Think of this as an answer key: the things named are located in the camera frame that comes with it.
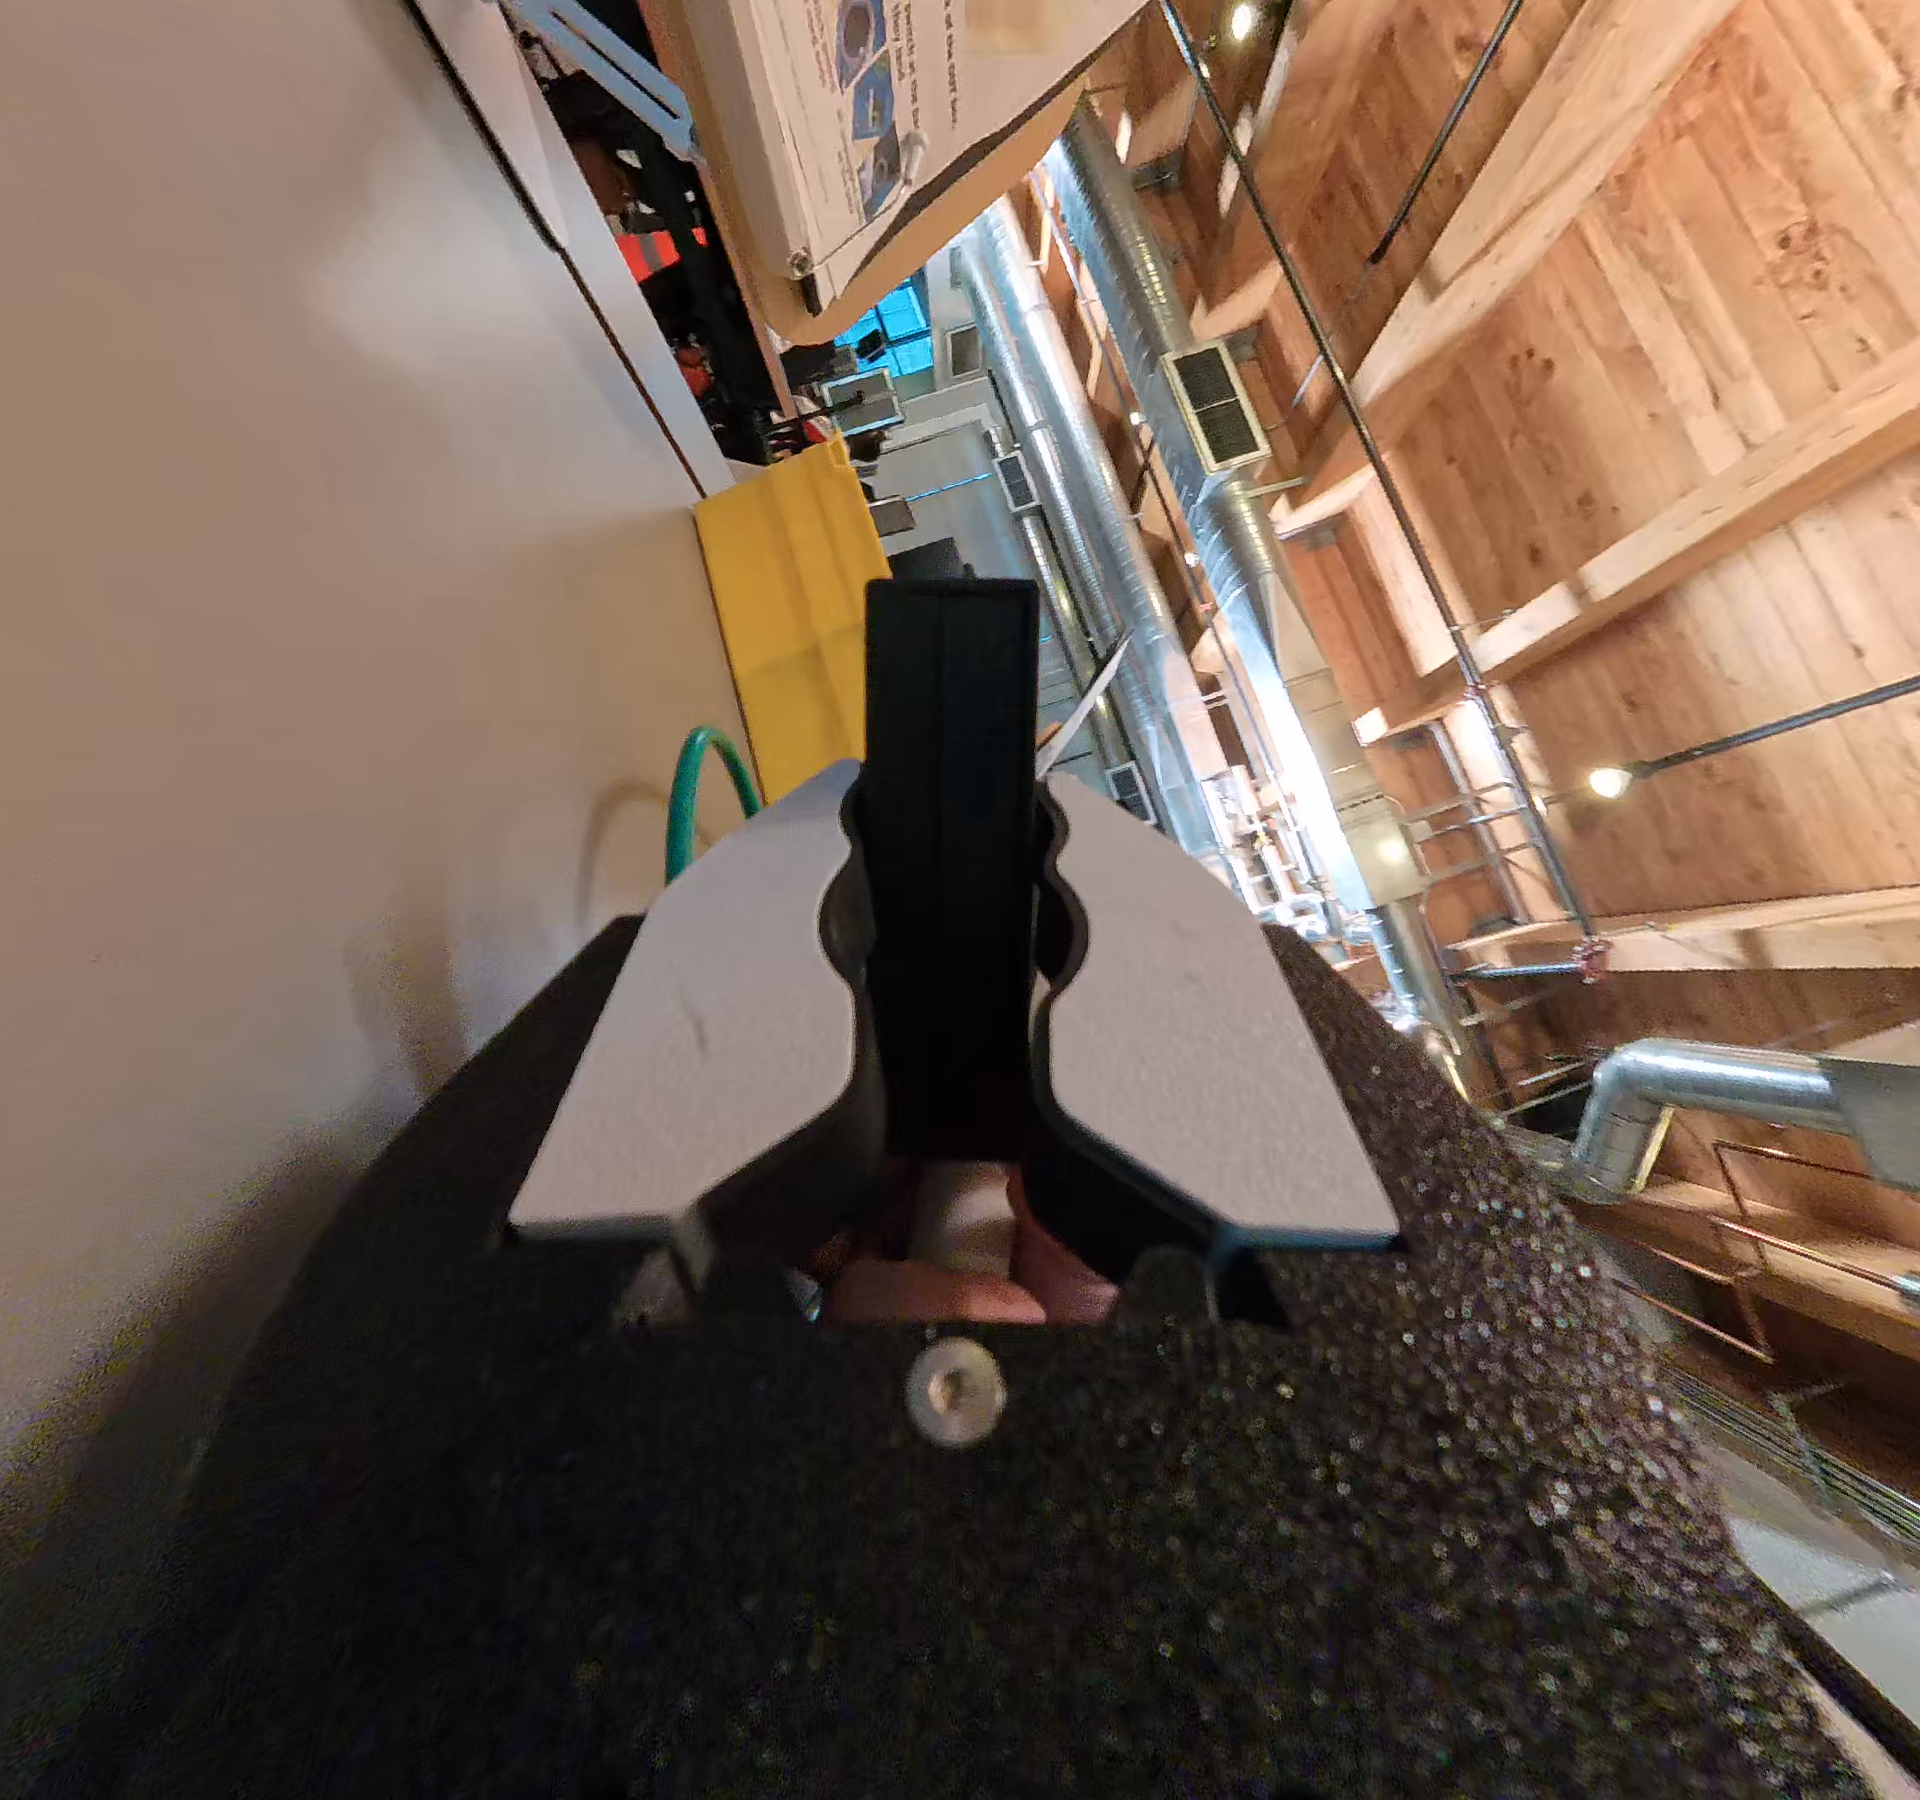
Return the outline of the instruction poster board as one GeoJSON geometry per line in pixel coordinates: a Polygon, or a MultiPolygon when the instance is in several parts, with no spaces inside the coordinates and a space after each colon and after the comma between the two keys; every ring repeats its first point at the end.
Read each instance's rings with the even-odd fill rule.
{"type": "Polygon", "coordinates": [[[1061,133],[1150,0],[637,0],[750,309],[829,337],[1061,133]]]}

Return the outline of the white vent grille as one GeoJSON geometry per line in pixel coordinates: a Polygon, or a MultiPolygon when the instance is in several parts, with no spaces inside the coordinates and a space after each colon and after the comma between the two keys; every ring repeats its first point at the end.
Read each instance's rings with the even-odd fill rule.
{"type": "Polygon", "coordinates": [[[1205,478],[1232,477],[1272,456],[1238,362],[1224,340],[1169,351],[1160,366],[1205,478]]]}

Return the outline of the silver elbow duct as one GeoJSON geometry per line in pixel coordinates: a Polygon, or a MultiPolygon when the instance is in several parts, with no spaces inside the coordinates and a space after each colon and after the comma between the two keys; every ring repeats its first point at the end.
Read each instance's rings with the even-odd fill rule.
{"type": "Polygon", "coordinates": [[[1915,1193],[1917,1024],[1822,1054],[1658,1038],[1621,1046],[1596,1070],[1561,1192],[1589,1205],[1639,1193],[1674,1113],[1849,1140],[1875,1183],[1915,1193]]]}

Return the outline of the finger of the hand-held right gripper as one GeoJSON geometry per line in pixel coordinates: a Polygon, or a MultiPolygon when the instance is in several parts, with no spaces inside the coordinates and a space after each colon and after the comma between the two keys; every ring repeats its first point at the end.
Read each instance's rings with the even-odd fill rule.
{"type": "Polygon", "coordinates": [[[906,1260],[951,1274],[1009,1277],[1015,1237],[1007,1166],[924,1165],[909,1210],[906,1260]]]}

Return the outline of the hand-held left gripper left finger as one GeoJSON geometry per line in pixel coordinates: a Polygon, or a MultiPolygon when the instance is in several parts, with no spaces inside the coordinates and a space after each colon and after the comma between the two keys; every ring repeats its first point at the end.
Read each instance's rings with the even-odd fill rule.
{"type": "Polygon", "coordinates": [[[507,1224],[526,1244],[664,1248],[697,1285],[729,1255],[800,1267],[885,1179],[877,944],[834,761],[645,911],[507,1224]]]}

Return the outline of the person's right hand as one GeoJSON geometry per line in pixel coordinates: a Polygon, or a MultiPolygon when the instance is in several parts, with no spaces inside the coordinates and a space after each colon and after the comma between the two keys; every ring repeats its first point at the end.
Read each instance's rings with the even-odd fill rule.
{"type": "Polygon", "coordinates": [[[833,1326],[1102,1325],[1117,1304],[1120,1288],[1037,1220],[1021,1188],[1019,1169],[1009,1171],[1012,1205],[1018,1216],[1009,1277],[966,1277],[909,1260],[860,1255],[831,1274],[824,1320],[833,1326]]]}

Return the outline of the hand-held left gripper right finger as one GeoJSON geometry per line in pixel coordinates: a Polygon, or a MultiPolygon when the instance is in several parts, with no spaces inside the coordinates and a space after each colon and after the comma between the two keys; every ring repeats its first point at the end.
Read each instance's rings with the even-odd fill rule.
{"type": "Polygon", "coordinates": [[[1080,780],[1040,782],[1060,951],[1028,1014],[1039,1227],[1110,1285],[1178,1249],[1215,1285],[1272,1254],[1374,1258],[1402,1223],[1252,913],[1080,780]]]}

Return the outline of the yellow plastic bin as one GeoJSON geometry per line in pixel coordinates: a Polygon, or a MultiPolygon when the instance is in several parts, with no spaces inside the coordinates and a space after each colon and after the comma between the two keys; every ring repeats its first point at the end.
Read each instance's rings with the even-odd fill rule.
{"type": "Polygon", "coordinates": [[[867,753],[869,589],[891,575],[848,442],[697,500],[693,534],[763,796],[867,753]]]}

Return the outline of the white paper tag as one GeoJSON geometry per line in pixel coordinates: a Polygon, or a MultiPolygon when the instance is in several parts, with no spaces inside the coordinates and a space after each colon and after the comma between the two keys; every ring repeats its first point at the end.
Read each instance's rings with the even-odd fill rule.
{"type": "Polygon", "coordinates": [[[1078,696],[1073,707],[1068,710],[1068,717],[1060,722],[1052,732],[1045,734],[1043,742],[1037,746],[1035,757],[1035,780],[1040,782],[1052,773],[1052,769],[1061,761],[1068,746],[1075,741],[1082,726],[1092,716],[1092,709],[1099,707],[1115,680],[1120,664],[1129,647],[1132,633],[1122,633],[1113,642],[1108,657],[1096,668],[1090,683],[1078,696]]]}

